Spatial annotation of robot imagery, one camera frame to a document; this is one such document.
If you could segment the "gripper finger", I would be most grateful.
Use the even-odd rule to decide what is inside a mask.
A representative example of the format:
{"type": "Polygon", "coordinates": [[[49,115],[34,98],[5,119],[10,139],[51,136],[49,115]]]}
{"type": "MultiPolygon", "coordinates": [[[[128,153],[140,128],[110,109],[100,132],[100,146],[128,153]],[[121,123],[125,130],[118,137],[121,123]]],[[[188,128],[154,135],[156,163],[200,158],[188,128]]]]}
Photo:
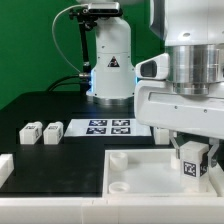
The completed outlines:
{"type": "Polygon", "coordinates": [[[209,144],[210,144],[210,150],[208,152],[208,158],[212,159],[220,146],[220,140],[216,138],[210,138],[209,144]]]}
{"type": "Polygon", "coordinates": [[[176,150],[176,158],[180,158],[180,147],[184,144],[183,137],[178,135],[176,131],[169,131],[169,139],[176,150]]]}

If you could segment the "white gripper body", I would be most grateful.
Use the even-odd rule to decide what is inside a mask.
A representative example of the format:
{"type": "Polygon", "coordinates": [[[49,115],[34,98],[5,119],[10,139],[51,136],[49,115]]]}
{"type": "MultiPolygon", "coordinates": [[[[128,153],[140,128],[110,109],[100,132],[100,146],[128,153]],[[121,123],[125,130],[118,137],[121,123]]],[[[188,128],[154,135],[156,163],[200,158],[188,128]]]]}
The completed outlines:
{"type": "Polygon", "coordinates": [[[224,140],[224,83],[211,84],[205,96],[183,96],[166,81],[141,80],[134,111],[141,124],[224,140]]]}

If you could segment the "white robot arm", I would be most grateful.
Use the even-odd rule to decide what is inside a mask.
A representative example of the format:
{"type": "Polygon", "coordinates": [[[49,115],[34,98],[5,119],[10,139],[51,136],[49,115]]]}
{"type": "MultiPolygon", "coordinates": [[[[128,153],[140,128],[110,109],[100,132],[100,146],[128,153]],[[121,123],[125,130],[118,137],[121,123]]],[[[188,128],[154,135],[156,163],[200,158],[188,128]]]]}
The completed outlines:
{"type": "Polygon", "coordinates": [[[224,140],[224,0],[146,0],[131,28],[122,4],[78,0],[96,29],[90,99],[134,100],[143,124],[224,140]]]}

